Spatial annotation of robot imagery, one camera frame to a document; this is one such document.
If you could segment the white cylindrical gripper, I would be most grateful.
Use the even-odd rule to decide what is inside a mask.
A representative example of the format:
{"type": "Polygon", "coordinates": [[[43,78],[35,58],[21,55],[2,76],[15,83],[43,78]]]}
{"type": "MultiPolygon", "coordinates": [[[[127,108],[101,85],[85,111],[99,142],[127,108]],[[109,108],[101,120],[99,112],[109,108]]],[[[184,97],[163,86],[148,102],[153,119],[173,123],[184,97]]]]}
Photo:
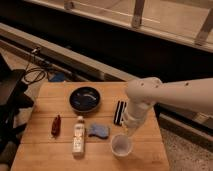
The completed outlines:
{"type": "Polygon", "coordinates": [[[127,107],[123,112],[122,126],[128,137],[131,137],[145,123],[147,114],[152,107],[153,104],[146,102],[136,103],[129,101],[127,103],[127,107]]]}

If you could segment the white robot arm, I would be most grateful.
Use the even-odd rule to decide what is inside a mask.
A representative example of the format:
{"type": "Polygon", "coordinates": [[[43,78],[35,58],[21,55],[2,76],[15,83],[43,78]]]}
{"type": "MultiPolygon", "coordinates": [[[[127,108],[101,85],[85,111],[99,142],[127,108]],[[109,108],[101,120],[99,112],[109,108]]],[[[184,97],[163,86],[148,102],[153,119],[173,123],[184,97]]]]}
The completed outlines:
{"type": "Polygon", "coordinates": [[[145,123],[148,111],[162,103],[213,116],[213,78],[163,83],[157,77],[134,79],[127,83],[129,99],[122,126],[127,136],[145,123]]]}

